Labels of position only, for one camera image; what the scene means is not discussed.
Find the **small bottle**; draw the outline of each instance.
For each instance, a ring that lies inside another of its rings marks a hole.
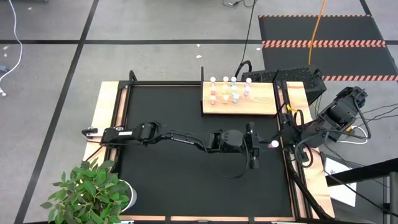
[[[268,148],[276,148],[279,146],[279,141],[273,140],[271,143],[268,144]]]
[[[245,86],[250,86],[250,84],[251,84],[251,78],[247,78]]]
[[[212,86],[212,87],[210,87],[210,90],[211,90],[211,95],[212,95],[212,96],[216,95],[217,87]]]
[[[236,83],[236,77],[231,78],[231,86],[235,86]]]
[[[211,77],[210,82],[211,82],[211,86],[215,86],[216,85],[216,77]]]
[[[210,96],[210,103],[211,105],[215,105],[216,104],[216,96]]]
[[[224,77],[224,85],[227,85],[228,84],[228,80],[229,80],[229,78],[228,77]]]
[[[237,103],[239,99],[239,94],[234,94],[233,103]]]
[[[236,94],[236,86],[235,85],[233,85],[232,87],[231,87],[231,95],[235,95]]]
[[[224,104],[228,103],[228,98],[229,98],[229,95],[224,95],[224,100],[223,100]]]
[[[249,96],[249,92],[250,92],[250,86],[244,87],[244,93],[243,93],[243,95],[244,95],[244,96]]]
[[[223,85],[223,94],[227,94],[228,93],[228,85]]]

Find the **gray floor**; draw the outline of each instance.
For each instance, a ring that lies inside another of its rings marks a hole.
[[[93,1],[17,1],[17,33],[20,39],[78,40]],[[394,21],[395,0],[367,0],[385,39],[398,40]],[[318,14],[321,0],[260,0],[254,15]],[[364,14],[359,0],[328,1],[325,14]],[[87,39],[244,39],[250,9],[230,9],[221,0],[99,0]],[[0,39],[14,39],[12,11],[0,1]],[[257,18],[251,39],[260,39]],[[18,45],[0,45],[0,65],[17,62]],[[100,90],[106,80],[123,80],[134,70],[140,80],[199,80],[231,76],[242,57],[243,45],[86,45],[81,53],[67,99],[55,130],[43,171],[39,177],[25,222],[47,219],[39,207],[55,190],[51,183],[63,170],[78,165],[85,148],[80,130],[91,124]],[[254,70],[264,69],[259,45],[248,45],[246,59]],[[388,46],[398,60],[398,46]],[[16,217],[55,105],[71,64],[76,45],[25,45],[19,67],[1,82],[8,94],[0,98],[0,164],[5,170],[0,182],[0,217],[12,223]],[[364,110],[398,103],[396,82],[327,82],[322,105],[345,86],[365,87],[369,93]],[[373,121],[373,138],[364,146],[331,144],[344,158],[372,164],[392,157],[398,120]]]

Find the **black work surface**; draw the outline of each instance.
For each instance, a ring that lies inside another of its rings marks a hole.
[[[317,17],[259,18],[262,40],[310,40]],[[322,17],[315,40],[382,40],[372,17]]]
[[[268,71],[308,66],[308,48],[263,48]],[[385,47],[313,48],[311,64],[324,75],[397,75]]]
[[[238,129],[254,121],[264,137],[277,132],[270,116],[201,117],[200,86],[134,86],[128,104],[128,128],[157,121],[170,128],[194,133]],[[214,165],[225,175],[240,173],[242,154],[212,154]],[[119,177],[137,191],[136,204],[125,215],[177,215],[218,217],[291,217],[290,197],[282,152],[264,151],[260,169],[240,179],[216,174],[205,152],[175,141],[147,148],[123,150]]]

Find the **white paper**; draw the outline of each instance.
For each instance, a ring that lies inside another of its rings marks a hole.
[[[329,174],[337,174],[339,172],[350,170],[350,168],[344,164],[334,161],[333,159],[326,158],[325,170]],[[353,190],[356,190],[356,183],[351,183],[347,185],[350,186]],[[331,198],[355,207],[356,194],[346,186],[337,185],[329,187],[329,194]]]

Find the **orange cable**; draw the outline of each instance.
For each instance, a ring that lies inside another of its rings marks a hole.
[[[317,23],[315,24],[315,28],[312,33],[312,39],[311,39],[311,44],[310,44],[310,53],[308,55],[308,65],[311,65],[311,54],[312,54],[313,40],[315,39],[315,34],[317,33],[319,21],[321,20],[321,16],[322,16],[323,10],[325,8],[325,5],[326,5],[326,0],[323,0],[322,8],[321,8],[321,11],[319,12],[318,20],[317,20]]]

